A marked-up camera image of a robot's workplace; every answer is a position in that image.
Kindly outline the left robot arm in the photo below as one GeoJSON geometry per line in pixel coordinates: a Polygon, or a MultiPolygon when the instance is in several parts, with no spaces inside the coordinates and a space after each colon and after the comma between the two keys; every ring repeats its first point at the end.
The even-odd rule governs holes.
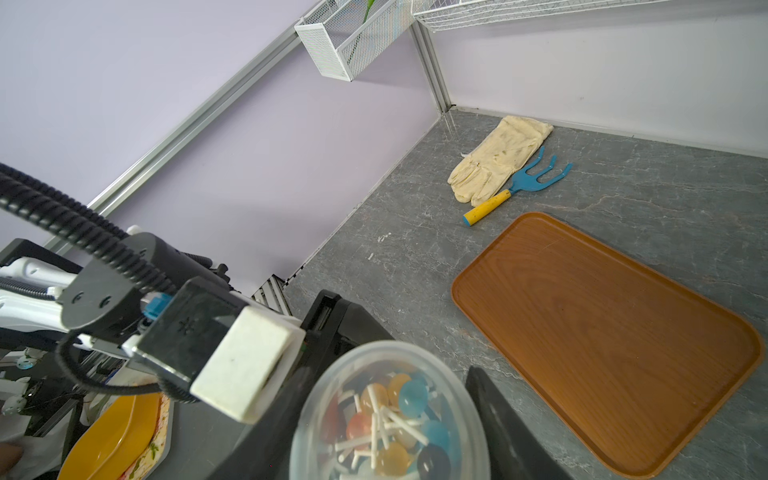
{"type": "Polygon", "coordinates": [[[87,253],[74,264],[18,239],[1,254],[1,326],[53,332],[63,373],[118,396],[164,393],[255,423],[296,368],[317,377],[337,358],[385,340],[363,307],[330,291],[304,319],[237,292],[227,267],[158,236],[129,233],[10,166],[1,207],[87,253]]]}

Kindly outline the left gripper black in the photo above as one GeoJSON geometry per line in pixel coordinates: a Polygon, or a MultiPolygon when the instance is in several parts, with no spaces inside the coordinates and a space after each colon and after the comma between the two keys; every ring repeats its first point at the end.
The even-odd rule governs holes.
{"type": "Polygon", "coordinates": [[[360,345],[393,339],[363,306],[329,290],[318,293],[301,328],[306,332],[303,360],[335,360],[360,345]]]}

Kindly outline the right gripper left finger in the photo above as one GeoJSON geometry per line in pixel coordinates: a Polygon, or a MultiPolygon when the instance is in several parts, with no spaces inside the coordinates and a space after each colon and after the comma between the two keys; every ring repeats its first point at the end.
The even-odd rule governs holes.
{"type": "Polygon", "coordinates": [[[208,479],[274,479],[290,448],[301,410],[317,381],[317,371],[299,368],[233,452],[208,479]]]}

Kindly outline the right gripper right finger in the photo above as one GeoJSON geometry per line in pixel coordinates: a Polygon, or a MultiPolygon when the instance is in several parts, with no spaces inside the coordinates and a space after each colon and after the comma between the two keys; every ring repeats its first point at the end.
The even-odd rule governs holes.
{"type": "Polygon", "coordinates": [[[492,479],[570,479],[482,368],[469,368],[465,387],[483,425],[492,479]]]}

